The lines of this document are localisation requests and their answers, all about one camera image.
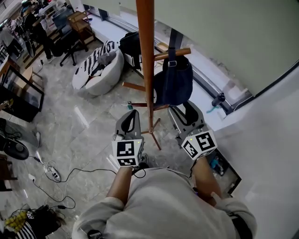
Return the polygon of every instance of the white wall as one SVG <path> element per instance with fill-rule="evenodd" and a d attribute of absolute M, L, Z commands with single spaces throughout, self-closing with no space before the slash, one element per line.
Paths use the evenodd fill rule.
<path fill-rule="evenodd" d="M 136 10 L 135 0 L 118 1 Z M 155 0 L 157 20 L 195 41 L 254 95 L 298 60 L 298 13 L 296 0 Z"/>
<path fill-rule="evenodd" d="M 12 1 L 7 8 L 0 15 L 0 23 L 3 22 L 6 18 L 10 17 L 20 6 L 22 0 L 14 0 Z"/>
<path fill-rule="evenodd" d="M 288 239 L 299 228 L 298 78 L 299 68 L 215 132 L 242 178 L 234 196 L 256 216 L 257 239 Z"/>
<path fill-rule="evenodd" d="M 85 11 L 81 0 L 70 0 L 70 4 L 71 7 L 74 9 L 74 11 L 80 11 L 80 12 Z"/>

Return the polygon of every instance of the person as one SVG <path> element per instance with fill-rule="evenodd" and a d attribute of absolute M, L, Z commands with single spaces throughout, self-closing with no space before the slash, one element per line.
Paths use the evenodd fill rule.
<path fill-rule="evenodd" d="M 13 101 L 4 101 L 2 104 L 0 104 L 0 111 L 5 109 L 6 107 L 10 107 L 12 104 Z M 31 144 L 35 149 L 39 148 L 41 141 L 40 132 L 34 133 L 33 131 L 29 131 L 21 125 L 10 122 L 9 120 L 5 121 L 5 129 L 0 128 L 0 136 L 25 141 Z"/>
<path fill-rule="evenodd" d="M 17 58 L 20 57 L 20 54 L 23 52 L 23 48 L 11 34 L 8 28 L 0 27 L 0 40 L 2 45 L 7 48 L 7 53 L 9 55 L 14 53 Z"/>
<path fill-rule="evenodd" d="M 55 58 L 56 47 L 52 39 L 47 36 L 46 31 L 43 29 L 41 25 L 42 17 L 36 18 L 31 13 L 32 11 L 32 3 L 27 1 L 22 4 L 23 9 L 22 12 L 22 22 L 25 26 L 25 29 L 28 29 L 31 33 L 30 37 L 39 44 L 43 45 L 43 49 L 46 53 L 48 62 L 52 62 Z"/>
<path fill-rule="evenodd" d="M 147 168 L 136 178 L 131 167 L 121 167 L 107 197 L 79 216 L 72 238 L 254 238 L 254 216 L 237 199 L 221 199 L 206 157 L 196 161 L 192 173 L 196 190 L 187 176 L 171 169 Z"/>

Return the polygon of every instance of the black power cable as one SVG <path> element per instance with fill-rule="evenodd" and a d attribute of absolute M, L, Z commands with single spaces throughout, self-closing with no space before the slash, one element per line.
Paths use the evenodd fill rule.
<path fill-rule="evenodd" d="M 76 207 L 76 202 L 75 202 L 75 200 L 74 199 L 72 199 L 70 196 L 65 196 L 61 201 L 57 201 L 57 200 L 55 200 L 54 198 L 52 198 L 44 189 L 42 189 L 40 186 L 37 186 L 36 185 L 36 183 L 34 182 L 34 180 L 32 180 L 33 181 L 33 184 L 36 186 L 36 187 L 38 187 L 41 191 L 43 191 L 45 194 L 47 194 L 48 195 L 48 197 L 49 198 L 51 198 L 52 200 L 54 200 L 55 202 L 57 202 L 57 203 L 61 203 L 62 201 L 64 201 L 67 197 L 68 198 L 70 198 L 73 202 L 74 202 L 74 206 L 73 207 L 65 207 L 65 206 L 63 206 L 63 205 L 57 205 L 57 206 L 53 206 L 53 207 L 58 207 L 59 209 L 74 209 L 75 207 Z"/>
<path fill-rule="evenodd" d="M 24 209 L 24 207 L 25 207 L 26 205 L 28 205 L 28 204 L 24 204 L 21 208 L 15 210 L 15 211 L 10 215 L 9 218 L 12 218 L 12 217 L 14 216 L 14 214 L 15 214 L 18 210 L 21 210 L 21 211 L 22 211 L 22 210 L 24 210 L 24 211 L 36 210 L 36 209 Z M 11 225 L 12 223 L 14 223 L 16 220 L 17 220 L 17 216 L 15 216 L 15 218 L 14 218 L 14 220 L 13 220 L 12 222 L 6 224 L 6 225 L 5 225 L 5 228 L 6 228 L 7 226 Z"/>
<path fill-rule="evenodd" d="M 46 177 L 47 177 L 49 180 L 51 180 L 51 181 L 53 181 L 53 182 L 55 182 L 55 183 L 65 183 L 65 182 L 69 179 L 70 175 L 72 174 L 72 172 L 73 172 L 74 170 L 79 170 L 79 171 L 87 172 L 87 173 L 92 173 L 92 172 L 95 172 L 95 171 L 110 171 L 110 172 L 113 172 L 113 173 L 116 175 L 116 173 L 115 173 L 113 170 L 110 170 L 110 169 L 95 169 L 95 170 L 89 171 L 89 170 L 83 170 L 83 169 L 74 168 L 74 169 L 68 174 L 66 180 L 64 180 L 64 181 L 61 181 L 61 180 L 60 180 L 60 181 L 56 181 L 56 180 L 50 179 L 50 178 L 48 177 L 47 174 L 46 174 Z M 138 171 L 137 171 L 137 172 L 135 172 L 135 173 L 133 174 L 136 178 L 144 178 L 144 177 L 145 177 L 145 175 L 146 175 L 145 170 L 144 170 L 144 169 L 140 169 L 140 170 L 143 170 L 143 171 L 144 171 L 144 175 L 143 175 L 142 177 L 138 177 L 138 176 L 136 176 L 135 174 L 138 172 Z M 45 190 L 43 190 L 41 187 L 37 186 L 37 185 L 35 184 L 34 180 L 33 180 L 33 184 L 34 184 L 36 187 L 38 187 L 40 190 L 42 190 L 48 197 L 50 197 L 52 200 L 54 200 L 54 201 L 57 202 L 57 203 L 61 203 L 61 202 L 64 201 L 67 197 L 68 197 L 69 199 L 71 199 L 71 200 L 74 202 L 74 206 L 73 206 L 73 207 L 65 207 L 65 206 L 63 206 L 63 205 L 56 205 L 56 206 L 52 206 L 52 207 L 49 207 L 49 208 L 58 207 L 59 209 L 74 209 L 74 208 L 76 207 L 76 202 L 75 202 L 75 200 L 74 200 L 73 198 L 71 198 L 70 196 L 65 196 L 62 200 L 57 201 L 57 200 L 55 200 L 53 197 L 51 197 Z"/>

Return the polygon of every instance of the person standing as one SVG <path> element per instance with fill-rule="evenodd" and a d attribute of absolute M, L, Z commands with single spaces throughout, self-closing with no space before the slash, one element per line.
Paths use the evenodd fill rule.
<path fill-rule="evenodd" d="M 46 53 L 48 62 L 52 62 L 55 58 L 56 47 L 52 39 L 47 36 L 46 31 L 41 25 L 42 17 L 36 18 L 32 13 L 32 3 L 25 2 L 22 4 L 22 22 L 26 29 L 30 31 L 30 38 L 37 43 L 43 45 L 43 49 Z"/>
<path fill-rule="evenodd" d="M 20 53 L 23 51 L 23 48 L 8 28 L 0 27 L 0 39 L 1 43 L 7 48 L 7 53 L 9 55 L 14 53 L 17 58 L 20 57 Z"/>

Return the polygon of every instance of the marble floor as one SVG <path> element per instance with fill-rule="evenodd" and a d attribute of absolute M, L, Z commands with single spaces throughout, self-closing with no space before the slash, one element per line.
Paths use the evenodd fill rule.
<path fill-rule="evenodd" d="M 89 45 L 88 52 L 77 52 L 77 65 L 100 45 L 100 42 L 93 42 Z M 45 54 L 42 54 L 41 58 L 45 62 L 39 72 L 44 78 L 45 87 L 42 111 L 37 114 L 32 123 L 11 117 L 5 112 L 0 112 L 0 117 L 41 132 L 42 140 L 38 152 L 43 162 L 50 161 L 49 164 L 58 169 L 62 180 L 66 179 L 73 168 L 113 169 L 106 158 L 112 154 L 111 141 L 115 123 L 128 111 L 121 104 L 127 101 L 145 101 L 144 92 L 122 87 L 121 84 L 127 81 L 143 85 L 143 79 L 131 68 L 126 68 L 119 83 L 109 93 L 94 98 L 83 98 L 74 92 L 71 85 L 76 66 L 72 66 L 70 57 L 63 67 L 59 66 L 62 57 L 52 63 L 46 63 Z M 33 63 L 33 69 L 37 72 L 40 68 L 40 61 L 37 59 Z M 137 110 L 140 114 L 142 130 L 147 130 L 147 110 L 146 108 L 137 108 Z M 192 161 L 183 150 L 179 149 L 175 140 L 176 131 L 172 128 L 167 111 L 155 112 L 154 118 L 159 117 L 161 122 L 156 127 L 155 135 L 162 150 L 158 150 L 150 135 L 144 135 L 144 152 L 149 155 L 150 164 L 170 167 L 188 174 Z M 13 162 L 13 171 L 18 181 L 12 182 L 12 192 L 1 193 L 3 204 L 1 206 L 4 208 L 1 214 L 4 218 L 25 203 L 28 203 L 31 208 L 43 204 L 58 205 L 32 183 L 28 173 L 34 175 L 36 184 L 57 201 L 65 196 L 70 196 L 76 201 L 74 209 L 61 211 L 66 224 L 49 235 L 51 239 L 70 238 L 77 216 L 84 208 L 103 199 L 114 179 L 114 174 L 108 171 L 86 173 L 75 170 L 67 182 L 54 183 L 45 176 L 42 165 L 33 158 L 25 161 L 9 160 Z M 68 207 L 74 205 L 68 198 L 60 204 Z"/>

